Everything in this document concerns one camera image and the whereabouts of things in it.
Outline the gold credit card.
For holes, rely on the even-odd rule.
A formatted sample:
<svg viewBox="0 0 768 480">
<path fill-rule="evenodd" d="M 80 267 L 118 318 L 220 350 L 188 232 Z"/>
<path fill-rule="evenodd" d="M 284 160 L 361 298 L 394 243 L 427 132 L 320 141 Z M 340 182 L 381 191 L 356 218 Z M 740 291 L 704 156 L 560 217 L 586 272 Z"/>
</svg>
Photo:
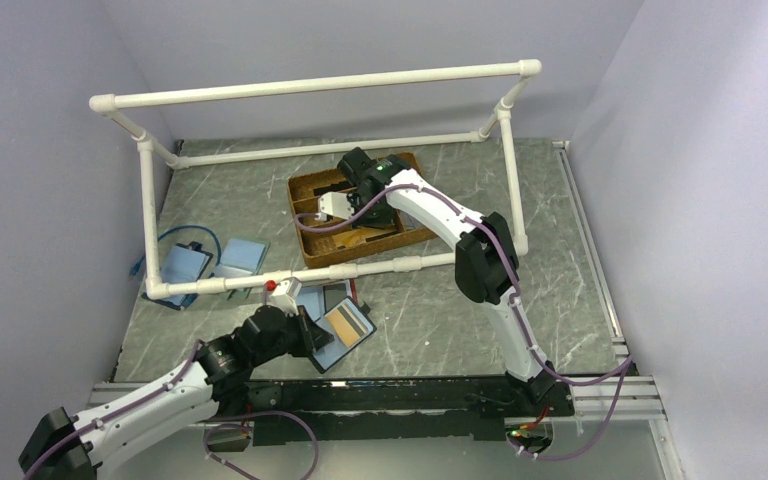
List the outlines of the gold credit card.
<svg viewBox="0 0 768 480">
<path fill-rule="evenodd" d="M 346 347 L 353 347 L 371 331 L 362 312 L 350 298 L 332 307 L 325 314 L 325 320 Z"/>
</svg>

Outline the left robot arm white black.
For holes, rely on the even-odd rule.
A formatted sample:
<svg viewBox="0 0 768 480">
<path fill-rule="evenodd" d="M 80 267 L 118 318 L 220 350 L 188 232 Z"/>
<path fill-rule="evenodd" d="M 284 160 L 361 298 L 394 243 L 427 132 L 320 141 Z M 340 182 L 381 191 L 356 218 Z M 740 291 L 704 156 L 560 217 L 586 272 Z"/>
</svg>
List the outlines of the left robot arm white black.
<svg viewBox="0 0 768 480">
<path fill-rule="evenodd" d="M 251 418 L 255 368 L 290 355 L 313 359 L 334 340 L 304 308 L 261 306 L 231 333 L 199 340 L 162 377 L 102 406 L 38 423 L 19 455 L 27 479 L 100 479 L 171 434 L 198 422 L 241 426 Z"/>
</svg>

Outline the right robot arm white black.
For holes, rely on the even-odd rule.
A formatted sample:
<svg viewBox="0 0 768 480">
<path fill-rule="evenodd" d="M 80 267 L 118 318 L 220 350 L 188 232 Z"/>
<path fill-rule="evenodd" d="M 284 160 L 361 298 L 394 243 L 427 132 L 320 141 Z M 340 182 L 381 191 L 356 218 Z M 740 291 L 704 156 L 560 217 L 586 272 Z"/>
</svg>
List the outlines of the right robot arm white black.
<svg viewBox="0 0 768 480">
<path fill-rule="evenodd" d="M 556 379 L 527 321 L 516 272 L 518 255 L 504 217 L 460 205 L 396 155 L 374 160 L 356 147 L 343 155 L 337 168 L 355 188 L 349 204 L 356 214 L 366 216 L 385 204 L 408 214 L 452 248 L 458 289 L 486 309 L 501 345 L 513 406 L 524 415 L 538 413 L 548 404 Z"/>
</svg>

